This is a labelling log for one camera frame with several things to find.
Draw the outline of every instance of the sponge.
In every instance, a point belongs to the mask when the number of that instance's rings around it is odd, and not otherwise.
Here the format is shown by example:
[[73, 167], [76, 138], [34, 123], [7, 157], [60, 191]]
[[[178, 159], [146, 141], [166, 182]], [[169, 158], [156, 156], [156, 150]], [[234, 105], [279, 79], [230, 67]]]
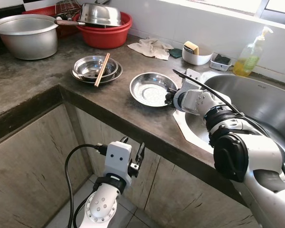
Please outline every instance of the sponge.
[[186, 46], [187, 48], [191, 49], [193, 51], [193, 54], [195, 55], [199, 55], [199, 46], [197, 46], [196, 44], [193, 44], [190, 41], [187, 41], [184, 46]]
[[222, 63], [222, 64], [225, 64], [225, 65], [228, 65], [228, 64], [229, 64], [229, 61], [230, 61], [230, 58], [221, 56], [220, 54], [218, 54], [218, 55], [215, 57], [215, 59], [214, 59], [214, 62]]
[[170, 55], [172, 55], [172, 57], [174, 57], [174, 58], [179, 58], [179, 57], [181, 57], [181, 50], [178, 49], [178, 48], [169, 50], [169, 53], [170, 53]]

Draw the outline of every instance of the white cloth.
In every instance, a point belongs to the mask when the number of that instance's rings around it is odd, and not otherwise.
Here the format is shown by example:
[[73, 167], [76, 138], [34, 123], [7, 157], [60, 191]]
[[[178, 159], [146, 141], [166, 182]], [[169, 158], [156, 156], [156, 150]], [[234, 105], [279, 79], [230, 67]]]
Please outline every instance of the white cloth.
[[155, 57], [163, 60], [168, 60], [169, 49], [173, 49], [170, 44], [162, 43], [157, 38], [140, 39], [139, 43], [133, 43], [128, 45], [129, 48], [142, 53], [148, 57]]

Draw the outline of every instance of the soap dish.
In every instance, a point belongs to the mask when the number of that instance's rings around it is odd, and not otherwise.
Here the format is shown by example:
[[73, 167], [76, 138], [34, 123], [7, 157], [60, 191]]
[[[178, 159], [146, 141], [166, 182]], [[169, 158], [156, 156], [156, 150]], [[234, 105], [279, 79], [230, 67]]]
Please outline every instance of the soap dish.
[[221, 71], [227, 71], [229, 67], [231, 66], [231, 60], [229, 61], [228, 65], [222, 64], [222, 63], [217, 63], [215, 62], [217, 54], [213, 53], [212, 58], [210, 60], [210, 68], [216, 69], [216, 70], [221, 70]]

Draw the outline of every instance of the yellow liquid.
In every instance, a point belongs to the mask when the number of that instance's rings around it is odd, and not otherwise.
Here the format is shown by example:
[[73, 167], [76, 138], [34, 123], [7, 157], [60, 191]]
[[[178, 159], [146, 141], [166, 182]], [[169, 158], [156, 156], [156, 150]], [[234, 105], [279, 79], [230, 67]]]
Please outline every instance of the yellow liquid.
[[244, 63], [245, 61], [237, 61], [233, 67], [233, 73], [237, 76], [242, 76], [242, 77], [248, 77], [251, 73], [250, 72], [245, 72], [244, 71]]

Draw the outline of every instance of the soap pump dispenser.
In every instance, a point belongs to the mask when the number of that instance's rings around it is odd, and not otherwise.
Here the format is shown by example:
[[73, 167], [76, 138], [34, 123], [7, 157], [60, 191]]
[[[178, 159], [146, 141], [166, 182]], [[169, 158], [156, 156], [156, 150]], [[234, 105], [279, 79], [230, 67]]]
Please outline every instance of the soap pump dispenser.
[[253, 43], [250, 43], [244, 47], [233, 68], [233, 73], [235, 75], [244, 77], [250, 75], [251, 71], [257, 65], [257, 62], [262, 55], [262, 46], [265, 41], [265, 35], [267, 32], [273, 33], [270, 28], [264, 26], [262, 34], [260, 36], [257, 36]]

